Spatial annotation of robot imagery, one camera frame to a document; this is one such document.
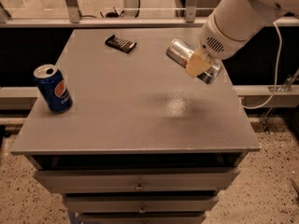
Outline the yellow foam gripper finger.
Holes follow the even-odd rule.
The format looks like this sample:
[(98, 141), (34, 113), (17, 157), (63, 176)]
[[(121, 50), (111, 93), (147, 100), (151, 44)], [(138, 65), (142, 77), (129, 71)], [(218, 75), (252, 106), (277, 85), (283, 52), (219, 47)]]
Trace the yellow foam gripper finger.
[(200, 47), (198, 47), (187, 62), (186, 72), (192, 78), (195, 78), (207, 71), (214, 60)]

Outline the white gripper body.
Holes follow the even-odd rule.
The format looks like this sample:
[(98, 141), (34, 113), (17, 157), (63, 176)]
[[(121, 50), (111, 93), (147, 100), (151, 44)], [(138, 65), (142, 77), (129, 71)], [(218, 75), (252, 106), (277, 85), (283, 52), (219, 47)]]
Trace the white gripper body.
[(223, 15), (216, 11), (207, 18), (199, 33), (202, 49), (212, 58), (226, 60), (235, 55), (249, 40), (249, 22), (243, 17)]

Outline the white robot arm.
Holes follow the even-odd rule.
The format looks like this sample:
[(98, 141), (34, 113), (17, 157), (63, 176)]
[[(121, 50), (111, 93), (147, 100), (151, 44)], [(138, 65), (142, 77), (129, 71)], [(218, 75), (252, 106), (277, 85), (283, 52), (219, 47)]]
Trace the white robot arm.
[(299, 0), (221, 0), (199, 31), (199, 46), (186, 65), (197, 77), (217, 60), (226, 60), (261, 29), (287, 13), (296, 14)]

